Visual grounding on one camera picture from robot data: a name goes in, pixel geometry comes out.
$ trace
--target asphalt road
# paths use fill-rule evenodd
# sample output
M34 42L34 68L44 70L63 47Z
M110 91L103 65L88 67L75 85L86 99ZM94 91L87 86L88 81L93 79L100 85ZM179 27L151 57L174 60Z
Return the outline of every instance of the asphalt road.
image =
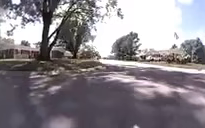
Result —
M205 128L205 70L101 62L58 77L0 71L0 128Z

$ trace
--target lawn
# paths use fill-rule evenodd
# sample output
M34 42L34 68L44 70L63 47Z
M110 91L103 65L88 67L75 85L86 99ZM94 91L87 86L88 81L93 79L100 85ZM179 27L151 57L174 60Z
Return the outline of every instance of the lawn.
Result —
M154 64L154 65L159 65L159 66L176 67L176 68L205 70L205 64L204 65L202 65L202 64L194 64L194 63L188 63L188 64L168 64L166 62L140 62L140 63Z
M51 62L27 59L0 60L0 70L6 71L52 71L57 69L82 71L83 69L86 70L103 66L102 63L96 60L62 59L53 60Z

